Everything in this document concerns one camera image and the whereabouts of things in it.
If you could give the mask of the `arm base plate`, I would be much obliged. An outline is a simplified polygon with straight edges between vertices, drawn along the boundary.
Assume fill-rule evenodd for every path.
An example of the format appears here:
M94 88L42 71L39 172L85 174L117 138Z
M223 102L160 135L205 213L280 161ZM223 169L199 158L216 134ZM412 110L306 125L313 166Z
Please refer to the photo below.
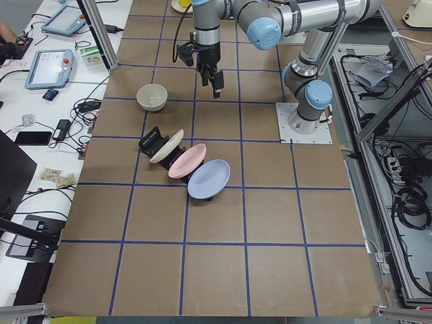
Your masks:
M322 110L315 121L302 119L297 112L297 103L276 103L276 115L281 143L286 144L332 144L329 125L331 117Z

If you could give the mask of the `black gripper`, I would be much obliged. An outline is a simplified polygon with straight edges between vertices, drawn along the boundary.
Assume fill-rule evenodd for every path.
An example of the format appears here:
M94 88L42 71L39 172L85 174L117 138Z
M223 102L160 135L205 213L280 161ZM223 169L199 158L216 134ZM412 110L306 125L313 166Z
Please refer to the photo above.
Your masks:
M214 45L196 44L196 67L200 71L203 86L209 84L208 70L216 71L213 73L213 97L220 97L220 92L224 88L223 71L218 70L217 64L220 61L220 43Z

